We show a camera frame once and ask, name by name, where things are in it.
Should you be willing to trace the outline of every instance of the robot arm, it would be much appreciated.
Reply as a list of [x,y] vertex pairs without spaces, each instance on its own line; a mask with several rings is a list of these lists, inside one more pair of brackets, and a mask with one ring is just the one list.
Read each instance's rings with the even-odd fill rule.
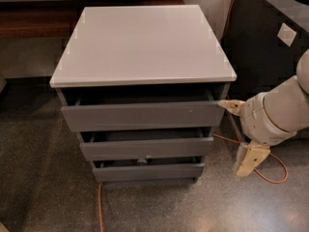
[[296,75],[267,93],[248,101],[220,101],[240,117],[243,133],[252,141],[241,143],[236,175],[248,176],[277,145],[309,127],[309,50],[297,65]]

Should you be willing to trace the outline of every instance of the gray drawer cabinet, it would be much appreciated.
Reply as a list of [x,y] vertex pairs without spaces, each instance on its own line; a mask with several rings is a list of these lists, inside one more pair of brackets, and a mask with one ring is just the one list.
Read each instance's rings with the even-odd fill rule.
[[236,79],[201,15],[198,6],[85,9],[50,84],[98,182],[201,176],[217,103]]

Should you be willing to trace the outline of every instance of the cabinet top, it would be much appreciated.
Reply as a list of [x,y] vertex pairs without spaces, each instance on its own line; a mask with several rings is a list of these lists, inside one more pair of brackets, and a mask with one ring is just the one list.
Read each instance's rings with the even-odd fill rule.
[[237,78],[197,5],[85,8],[53,74],[61,87]]
[[295,0],[266,0],[283,15],[309,33],[309,6]]

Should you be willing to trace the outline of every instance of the baseboard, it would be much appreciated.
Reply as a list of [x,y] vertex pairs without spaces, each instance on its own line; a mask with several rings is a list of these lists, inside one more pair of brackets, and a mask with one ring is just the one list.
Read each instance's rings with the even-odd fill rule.
[[0,93],[4,90],[5,86],[7,84],[6,79],[0,79]]
[[51,76],[7,78],[9,85],[46,85],[49,86]]

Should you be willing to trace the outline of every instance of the concrete floor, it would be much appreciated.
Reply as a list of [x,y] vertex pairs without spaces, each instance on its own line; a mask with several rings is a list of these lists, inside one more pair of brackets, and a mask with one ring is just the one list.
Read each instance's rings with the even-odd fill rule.
[[[98,183],[45,85],[9,84],[0,101],[0,221],[12,232],[98,231]],[[217,133],[234,136],[227,118]],[[194,185],[104,188],[105,231],[309,231],[309,141],[272,152],[290,176],[233,177],[237,145],[214,139]],[[268,159],[260,169],[280,179]]]

